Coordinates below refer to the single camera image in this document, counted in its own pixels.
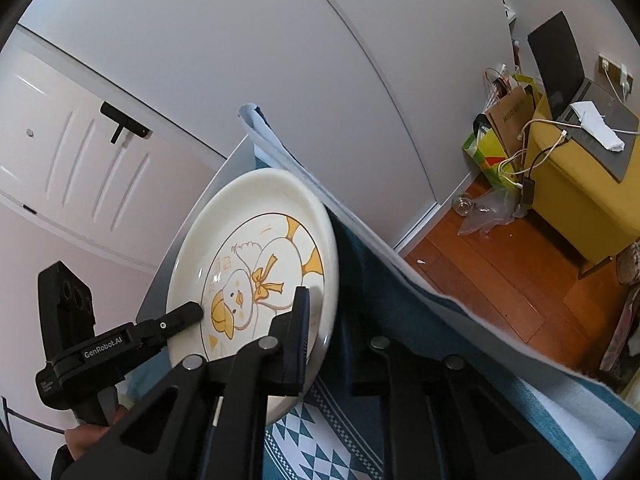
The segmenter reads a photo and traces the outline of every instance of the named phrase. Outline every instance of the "oval plate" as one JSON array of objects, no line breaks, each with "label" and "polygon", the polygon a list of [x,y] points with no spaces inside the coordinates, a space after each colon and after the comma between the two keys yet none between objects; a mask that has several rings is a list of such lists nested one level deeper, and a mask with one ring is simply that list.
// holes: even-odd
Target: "oval plate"
[{"label": "oval plate", "polygon": [[[209,361],[233,355],[266,335],[271,319],[290,310],[300,285],[308,287],[311,307],[306,392],[334,328],[334,231],[322,203],[287,171],[245,173],[210,200],[180,248],[166,310],[196,301],[204,317],[169,340],[172,366],[189,354]],[[267,424],[297,402],[294,397],[270,397]]]}]

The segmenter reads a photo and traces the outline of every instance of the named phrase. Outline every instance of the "camera lens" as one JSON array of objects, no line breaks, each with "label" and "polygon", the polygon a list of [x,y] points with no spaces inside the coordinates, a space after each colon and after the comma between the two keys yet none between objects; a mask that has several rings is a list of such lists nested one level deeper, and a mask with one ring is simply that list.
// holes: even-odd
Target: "camera lens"
[{"label": "camera lens", "polygon": [[62,294],[64,294],[65,300],[71,300],[71,284],[67,280],[62,283]]},{"label": "camera lens", "polygon": [[80,294],[80,291],[77,288],[74,290],[74,303],[76,304],[76,307],[78,307],[80,310],[82,310],[82,308],[84,307],[84,301],[82,301],[82,294]]}]

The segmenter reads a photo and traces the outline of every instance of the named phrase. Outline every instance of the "human hand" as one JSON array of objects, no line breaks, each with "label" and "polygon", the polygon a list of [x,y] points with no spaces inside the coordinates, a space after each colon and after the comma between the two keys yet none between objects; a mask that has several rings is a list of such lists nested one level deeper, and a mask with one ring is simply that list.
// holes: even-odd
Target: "human hand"
[{"label": "human hand", "polygon": [[[127,409],[120,405],[113,417],[113,423],[118,422]],[[109,431],[110,426],[96,426],[95,424],[81,424],[77,428],[65,431],[65,442],[69,448],[69,453],[74,460],[78,460],[87,450],[98,442],[101,437]]]}]

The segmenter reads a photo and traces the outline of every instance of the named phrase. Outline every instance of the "yellow stool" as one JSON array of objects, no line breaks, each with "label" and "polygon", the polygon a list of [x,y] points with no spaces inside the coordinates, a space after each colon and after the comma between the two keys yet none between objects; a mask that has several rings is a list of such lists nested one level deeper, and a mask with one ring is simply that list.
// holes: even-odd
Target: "yellow stool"
[{"label": "yellow stool", "polygon": [[[534,118],[549,119],[548,101],[541,99]],[[526,168],[552,146],[560,130],[533,123],[529,131]],[[532,171],[536,181],[533,209],[597,266],[640,237],[640,140],[634,145],[621,183],[575,141],[553,150]]]}]

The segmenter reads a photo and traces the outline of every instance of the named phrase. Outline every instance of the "wooden floor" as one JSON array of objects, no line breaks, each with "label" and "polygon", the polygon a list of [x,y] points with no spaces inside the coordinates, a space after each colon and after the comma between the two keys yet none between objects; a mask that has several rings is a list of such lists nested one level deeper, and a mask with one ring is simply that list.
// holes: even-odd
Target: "wooden floor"
[{"label": "wooden floor", "polygon": [[[480,176],[469,193],[479,196],[487,189]],[[458,236],[462,221],[447,212],[407,262],[478,316],[555,361],[597,377],[627,294],[615,263],[578,281],[580,255],[533,211],[486,237]]]}]

